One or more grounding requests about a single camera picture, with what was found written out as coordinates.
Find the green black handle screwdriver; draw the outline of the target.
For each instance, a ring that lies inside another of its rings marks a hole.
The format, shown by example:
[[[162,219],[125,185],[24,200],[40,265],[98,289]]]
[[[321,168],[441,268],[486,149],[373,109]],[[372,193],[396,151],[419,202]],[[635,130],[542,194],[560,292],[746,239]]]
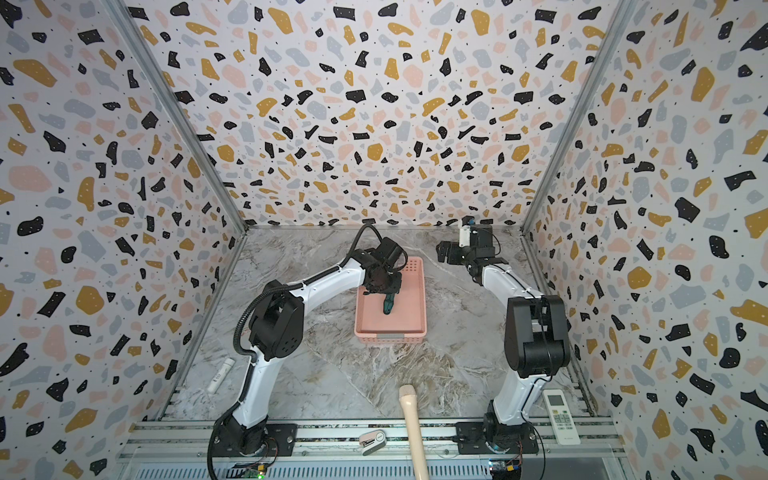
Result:
[[[385,298],[382,304],[382,312],[384,315],[390,315],[394,309],[396,292],[388,292],[385,294]]]

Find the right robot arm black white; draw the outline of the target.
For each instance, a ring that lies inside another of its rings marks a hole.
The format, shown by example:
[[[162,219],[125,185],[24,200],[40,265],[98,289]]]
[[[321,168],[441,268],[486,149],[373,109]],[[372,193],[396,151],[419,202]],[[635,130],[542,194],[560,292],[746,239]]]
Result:
[[[500,255],[493,228],[472,216],[462,219],[459,239],[440,242],[436,253],[440,263],[464,267],[505,308],[503,347],[509,370],[476,439],[494,453],[533,446],[537,435],[528,424],[530,410],[571,359],[563,300],[526,283]]]

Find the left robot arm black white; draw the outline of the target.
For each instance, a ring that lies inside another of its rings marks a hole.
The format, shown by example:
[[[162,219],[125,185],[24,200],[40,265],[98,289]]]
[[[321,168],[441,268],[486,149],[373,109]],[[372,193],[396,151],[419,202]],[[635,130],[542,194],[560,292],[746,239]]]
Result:
[[[381,235],[377,239],[376,246],[359,248],[356,237],[340,262],[294,283],[271,281],[248,304],[233,334],[233,347],[248,358],[248,367],[237,400],[211,429],[209,461],[219,455],[250,456],[269,448],[269,402],[282,362],[301,345],[307,313],[359,287],[394,306],[409,256],[395,240]]]

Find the pink plastic bin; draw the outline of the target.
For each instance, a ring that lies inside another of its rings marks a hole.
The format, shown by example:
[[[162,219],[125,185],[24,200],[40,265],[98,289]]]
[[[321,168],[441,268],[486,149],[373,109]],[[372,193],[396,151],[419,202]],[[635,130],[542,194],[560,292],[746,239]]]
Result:
[[[396,294],[369,294],[357,289],[354,332],[370,345],[420,344],[427,333],[423,260],[411,257],[402,270]]]

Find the small white pink clip device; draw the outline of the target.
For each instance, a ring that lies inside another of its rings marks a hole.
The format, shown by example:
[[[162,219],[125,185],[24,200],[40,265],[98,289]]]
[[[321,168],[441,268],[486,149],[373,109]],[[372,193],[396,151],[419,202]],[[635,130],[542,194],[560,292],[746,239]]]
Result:
[[[386,446],[387,437],[383,430],[377,429],[362,434],[358,439],[360,452],[363,456],[369,456]]]

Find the white marker tube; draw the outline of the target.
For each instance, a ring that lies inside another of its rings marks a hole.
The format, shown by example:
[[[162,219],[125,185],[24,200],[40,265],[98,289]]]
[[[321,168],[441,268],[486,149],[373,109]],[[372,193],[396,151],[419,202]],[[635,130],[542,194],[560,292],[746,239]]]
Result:
[[[212,379],[210,380],[206,391],[208,394],[215,394],[217,390],[219,389],[220,385],[224,381],[224,379],[227,377],[229,372],[231,371],[232,367],[235,364],[235,360],[233,358],[226,358],[217,372],[214,374]]]

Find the white remote control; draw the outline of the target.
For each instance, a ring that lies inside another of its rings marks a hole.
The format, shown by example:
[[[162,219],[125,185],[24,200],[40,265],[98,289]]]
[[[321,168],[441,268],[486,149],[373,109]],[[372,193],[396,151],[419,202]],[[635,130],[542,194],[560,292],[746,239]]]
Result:
[[[542,398],[546,404],[557,443],[563,446],[580,445],[581,439],[563,391],[545,389]]]

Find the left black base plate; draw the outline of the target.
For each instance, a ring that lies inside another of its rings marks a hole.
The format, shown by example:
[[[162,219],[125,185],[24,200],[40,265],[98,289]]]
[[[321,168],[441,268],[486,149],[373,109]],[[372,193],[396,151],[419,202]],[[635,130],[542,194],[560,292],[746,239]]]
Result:
[[[274,458],[293,454],[298,425],[260,423],[244,430],[231,423],[221,427],[209,447],[212,458]]]

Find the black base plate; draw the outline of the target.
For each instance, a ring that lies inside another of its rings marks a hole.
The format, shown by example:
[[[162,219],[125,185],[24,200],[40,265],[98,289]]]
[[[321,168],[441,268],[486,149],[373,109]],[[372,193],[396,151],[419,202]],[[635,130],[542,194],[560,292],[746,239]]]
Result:
[[[454,441],[461,455],[535,455],[537,435],[527,424],[508,426],[484,422],[457,422]]]
[[[212,458],[274,458],[293,454],[298,425],[260,423],[244,430],[231,423],[221,427],[209,447]]]

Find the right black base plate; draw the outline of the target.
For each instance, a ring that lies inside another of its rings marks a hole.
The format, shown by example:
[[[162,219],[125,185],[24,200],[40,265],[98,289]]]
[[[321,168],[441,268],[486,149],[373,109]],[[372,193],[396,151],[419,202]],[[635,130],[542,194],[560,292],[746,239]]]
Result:
[[[484,422],[457,422],[454,441],[461,455],[535,455],[537,435],[527,424],[508,426]]]

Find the aluminium front rail frame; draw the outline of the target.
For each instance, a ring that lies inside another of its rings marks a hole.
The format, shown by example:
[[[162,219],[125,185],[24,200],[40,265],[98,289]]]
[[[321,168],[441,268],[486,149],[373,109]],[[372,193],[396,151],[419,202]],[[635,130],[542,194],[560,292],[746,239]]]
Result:
[[[429,479],[631,479],[614,424],[578,417],[575,445],[557,442],[549,421],[512,447],[489,447],[477,419],[421,423]],[[207,454],[211,423],[142,422],[117,459],[116,479],[415,479],[404,420],[278,420],[261,451]]]

